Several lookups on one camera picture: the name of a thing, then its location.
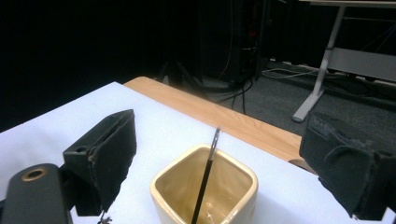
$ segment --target gray carpet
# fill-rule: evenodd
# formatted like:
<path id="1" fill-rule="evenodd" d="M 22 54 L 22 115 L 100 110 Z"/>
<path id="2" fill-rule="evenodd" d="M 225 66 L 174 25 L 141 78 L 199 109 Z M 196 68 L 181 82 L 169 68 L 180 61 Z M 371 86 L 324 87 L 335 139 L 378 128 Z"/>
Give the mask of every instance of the gray carpet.
<path id="1" fill-rule="evenodd" d="M 284 77 L 285 74 L 270 73 Z M 292 115 L 313 90 L 316 77 L 302 76 L 274 79 L 260 76 L 245 93 L 247 115 L 303 135 L 306 120 L 296 123 Z M 396 87 L 382 82 L 368 82 L 362 78 L 337 77 L 325 80 L 326 91 L 312 111 L 344 120 L 371 134 L 385 144 L 396 145 Z M 226 95 L 210 95 L 216 102 Z M 232 100 L 220 103 L 232 108 Z M 235 99 L 233 109 L 243 112 L 242 95 Z"/>

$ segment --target metal table leg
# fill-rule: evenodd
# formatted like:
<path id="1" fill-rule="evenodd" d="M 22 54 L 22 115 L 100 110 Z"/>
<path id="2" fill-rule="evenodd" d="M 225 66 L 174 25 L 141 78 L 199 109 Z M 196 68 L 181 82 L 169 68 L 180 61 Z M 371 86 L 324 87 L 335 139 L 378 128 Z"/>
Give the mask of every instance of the metal table leg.
<path id="1" fill-rule="evenodd" d="M 334 47 L 335 39 L 337 38 L 338 31 L 340 29 L 341 21 L 344 17 L 346 7 L 340 7 L 338 9 L 337 17 L 335 18 L 334 27 L 332 28 L 332 34 L 330 35 L 329 43 L 324 52 L 323 59 L 320 65 L 317 81 L 315 82 L 314 90 L 306 98 L 297 112 L 293 115 L 292 120 L 296 122 L 303 122 L 308 112 L 314 107 L 319 97 L 323 94 L 324 89 L 322 88 L 323 78 L 326 75 L 329 60 L 332 56 L 332 48 Z"/>

